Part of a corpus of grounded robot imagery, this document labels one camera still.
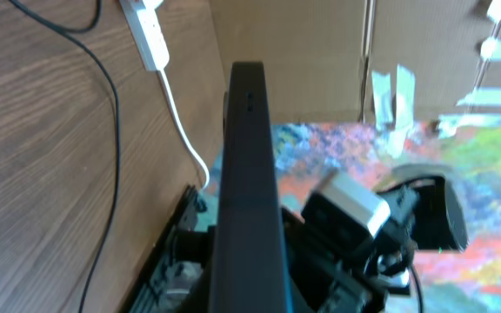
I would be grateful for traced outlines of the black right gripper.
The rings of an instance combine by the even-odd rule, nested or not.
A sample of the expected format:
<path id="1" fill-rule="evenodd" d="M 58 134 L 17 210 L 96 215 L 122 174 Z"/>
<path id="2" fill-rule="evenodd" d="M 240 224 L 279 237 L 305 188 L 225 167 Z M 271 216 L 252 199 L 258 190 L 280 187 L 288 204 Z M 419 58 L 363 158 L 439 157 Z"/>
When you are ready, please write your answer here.
<path id="1" fill-rule="evenodd" d="M 295 312 L 382 312 L 390 295 L 411 295 L 411 282 L 392 286 L 366 276 L 290 210 L 282 208 L 282 218 Z"/>

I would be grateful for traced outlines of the Samsung Galaxy smartphone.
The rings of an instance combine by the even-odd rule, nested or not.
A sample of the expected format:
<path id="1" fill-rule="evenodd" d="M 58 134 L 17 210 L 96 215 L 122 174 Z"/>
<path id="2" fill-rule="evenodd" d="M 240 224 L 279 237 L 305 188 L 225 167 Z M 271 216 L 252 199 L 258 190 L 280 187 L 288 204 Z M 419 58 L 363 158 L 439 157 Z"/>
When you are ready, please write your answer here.
<path id="1" fill-rule="evenodd" d="M 227 95 L 209 310 L 291 312 L 264 66 L 235 62 Z"/>

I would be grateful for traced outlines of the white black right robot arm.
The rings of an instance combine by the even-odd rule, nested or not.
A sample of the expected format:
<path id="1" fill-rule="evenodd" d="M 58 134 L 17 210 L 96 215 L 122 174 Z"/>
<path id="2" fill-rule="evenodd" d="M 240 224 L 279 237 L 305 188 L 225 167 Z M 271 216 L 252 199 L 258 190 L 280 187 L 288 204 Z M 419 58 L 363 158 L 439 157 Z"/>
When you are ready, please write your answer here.
<path id="1" fill-rule="evenodd" d="M 420 250 L 464 251 L 469 243 L 454 176 L 404 165 L 396 182 L 370 190 L 342 170 L 326 175 L 300 216 L 282 210 L 296 312 L 381 312 L 388 296 L 417 294 Z"/>

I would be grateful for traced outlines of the white power strip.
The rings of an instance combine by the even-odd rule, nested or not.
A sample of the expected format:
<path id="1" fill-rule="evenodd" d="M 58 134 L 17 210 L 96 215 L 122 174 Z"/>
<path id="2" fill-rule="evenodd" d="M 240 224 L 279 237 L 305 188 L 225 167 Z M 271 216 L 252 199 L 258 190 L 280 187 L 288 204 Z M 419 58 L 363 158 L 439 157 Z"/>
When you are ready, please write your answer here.
<path id="1" fill-rule="evenodd" d="M 163 0 L 120 0 L 130 32 L 147 71 L 163 70 L 170 54 L 161 30 L 157 8 Z"/>

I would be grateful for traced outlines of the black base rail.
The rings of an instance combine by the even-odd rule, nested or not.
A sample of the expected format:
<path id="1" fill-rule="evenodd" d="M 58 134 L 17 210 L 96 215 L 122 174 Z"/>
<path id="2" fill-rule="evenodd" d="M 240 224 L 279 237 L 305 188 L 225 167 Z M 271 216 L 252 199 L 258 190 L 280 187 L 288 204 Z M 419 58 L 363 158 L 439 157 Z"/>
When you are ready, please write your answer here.
<path id="1" fill-rule="evenodd" d="M 206 312 L 210 292 L 210 267 L 215 228 L 196 230 L 198 215 L 207 211 L 193 185 L 184 192 L 154 244 L 121 312 Z M 203 273 L 187 289 L 174 282 L 186 264 L 200 266 Z"/>

